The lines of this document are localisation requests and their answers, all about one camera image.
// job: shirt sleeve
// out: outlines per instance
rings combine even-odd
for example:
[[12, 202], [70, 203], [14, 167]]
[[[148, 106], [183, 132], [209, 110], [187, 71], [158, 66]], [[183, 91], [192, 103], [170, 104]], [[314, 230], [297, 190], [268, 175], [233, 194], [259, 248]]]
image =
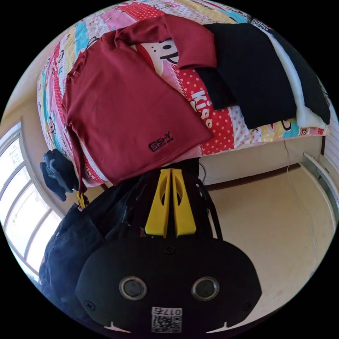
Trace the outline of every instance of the shirt sleeve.
[[87, 191], [87, 187], [83, 182], [83, 168], [85, 166], [85, 162], [80, 141], [76, 133], [73, 131], [72, 126], [66, 125], [66, 130], [71, 140], [73, 159], [79, 176], [79, 194], [85, 193]]
[[103, 42], [112, 48], [173, 39], [177, 47], [179, 69], [216, 67], [214, 35], [204, 26], [170, 14], [136, 22], [106, 33]]

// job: wire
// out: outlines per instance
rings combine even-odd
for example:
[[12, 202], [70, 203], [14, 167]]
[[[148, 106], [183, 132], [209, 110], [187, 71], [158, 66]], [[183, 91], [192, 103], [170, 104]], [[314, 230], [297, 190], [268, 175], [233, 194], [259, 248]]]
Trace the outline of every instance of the wire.
[[203, 164], [199, 163], [199, 165], [203, 168], [204, 170], [204, 178], [202, 179], [202, 184], [205, 186], [205, 179], [206, 179], [206, 168], [204, 167]]
[[287, 180], [291, 186], [291, 188], [293, 189], [293, 192], [298, 200], [298, 203], [299, 205], [301, 206], [301, 208], [303, 209], [303, 211], [307, 214], [308, 218], [310, 219], [310, 222], [311, 222], [311, 233], [312, 233], [312, 241], [313, 241], [313, 248], [314, 248], [314, 265], [313, 265], [313, 270], [310, 274], [310, 277], [314, 274], [315, 270], [316, 270], [316, 266], [317, 266], [317, 245], [315, 243], [315, 235], [314, 235], [314, 222], [313, 222], [313, 219], [312, 217], [310, 216], [310, 214], [306, 211], [306, 209], [304, 208], [301, 200], [300, 200], [300, 197], [298, 195], [298, 192], [297, 190], [295, 189], [295, 187], [293, 186], [292, 182], [291, 182], [291, 179], [289, 177], [289, 167], [291, 165], [290, 163], [290, 153], [287, 149], [287, 146], [286, 146], [286, 141], [284, 140], [284, 146], [285, 146], [285, 149], [286, 149], [286, 152], [287, 152], [287, 157], [288, 157], [288, 160], [289, 160], [289, 165], [287, 166], [287, 170], [286, 170], [286, 175], [287, 175]]

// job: window frame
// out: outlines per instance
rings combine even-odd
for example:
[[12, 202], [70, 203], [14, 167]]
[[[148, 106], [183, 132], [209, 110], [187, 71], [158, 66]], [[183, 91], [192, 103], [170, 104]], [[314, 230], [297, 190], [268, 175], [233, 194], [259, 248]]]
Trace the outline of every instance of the window frame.
[[[39, 272], [33, 268], [28, 262], [27, 262], [27, 257], [29, 254], [29, 251], [31, 249], [32, 243], [34, 241], [35, 236], [38, 234], [41, 226], [45, 222], [45, 220], [50, 216], [50, 214], [54, 211], [58, 217], [61, 219], [64, 217], [64, 214], [55, 206], [55, 204], [52, 203], [51, 199], [48, 197], [46, 192], [44, 191], [43, 187], [39, 183], [37, 177], [34, 174], [33, 168], [30, 164], [26, 148], [25, 148], [25, 143], [24, 143], [24, 138], [23, 138], [23, 131], [22, 131], [22, 122], [17, 123], [14, 127], [12, 127], [9, 132], [7, 132], [3, 138], [0, 140], [2, 141], [0, 143], [0, 156], [3, 155], [3, 153], [6, 151], [6, 149], [15, 141], [19, 140], [19, 147], [20, 151], [22, 154], [23, 161], [14, 169], [14, 171], [11, 173], [9, 178], [5, 181], [4, 186], [0, 190], [0, 199], [2, 198], [3, 194], [5, 193], [8, 185], [11, 183], [13, 178], [15, 177], [16, 174], [23, 168], [26, 167], [26, 170], [28, 172], [28, 175], [30, 177], [30, 180], [24, 185], [24, 187], [20, 190], [20, 192], [17, 194], [15, 197], [14, 201], [12, 202], [7, 214], [6, 214], [6, 219], [2, 225], [5, 237], [7, 239], [7, 242], [11, 248], [11, 250], [17, 255], [17, 257], [23, 262], [23, 264], [30, 269], [37, 277], [39, 277]], [[10, 219], [11, 213], [13, 209], [15, 208], [15, 205], [19, 201], [19, 199], [22, 197], [22, 195], [25, 193], [25, 191], [31, 186], [35, 186], [37, 192], [40, 194], [41, 198], [45, 201], [47, 206], [49, 207], [48, 210], [44, 213], [44, 215], [41, 217], [41, 219], [37, 222], [33, 232], [31, 233], [28, 242], [25, 247], [24, 255], [22, 255], [14, 246], [12, 241], [9, 239], [7, 233], [6, 233], [6, 227], [8, 225], [8, 221]]]

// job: window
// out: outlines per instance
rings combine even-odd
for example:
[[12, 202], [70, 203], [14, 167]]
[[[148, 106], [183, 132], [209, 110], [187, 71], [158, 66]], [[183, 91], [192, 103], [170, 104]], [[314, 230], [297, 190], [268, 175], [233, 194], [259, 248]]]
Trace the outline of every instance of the window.
[[61, 218], [39, 194], [22, 153], [21, 124], [0, 140], [0, 222], [23, 271], [38, 281], [48, 241]]

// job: white cloth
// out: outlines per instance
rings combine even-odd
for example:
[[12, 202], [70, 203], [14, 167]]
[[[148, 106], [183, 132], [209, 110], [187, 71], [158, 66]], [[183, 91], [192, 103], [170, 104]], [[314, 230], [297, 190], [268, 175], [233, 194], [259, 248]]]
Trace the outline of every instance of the white cloth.
[[296, 118], [297, 118], [297, 125], [301, 128], [307, 127], [317, 127], [324, 129], [326, 124], [324, 121], [313, 113], [308, 107], [305, 106], [305, 100], [303, 95], [303, 89], [301, 87], [301, 82], [297, 73], [296, 68], [293, 65], [289, 55], [285, 52], [284, 48], [281, 44], [276, 40], [276, 38], [269, 32], [265, 31], [262, 28], [257, 27], [261, 31], [263, 31], [268, 38], [270, 39], [275, 52], [286, 72], [288, 80], [290, 82], [294, 100], [296, 102], [297, 111], [296, 111]]

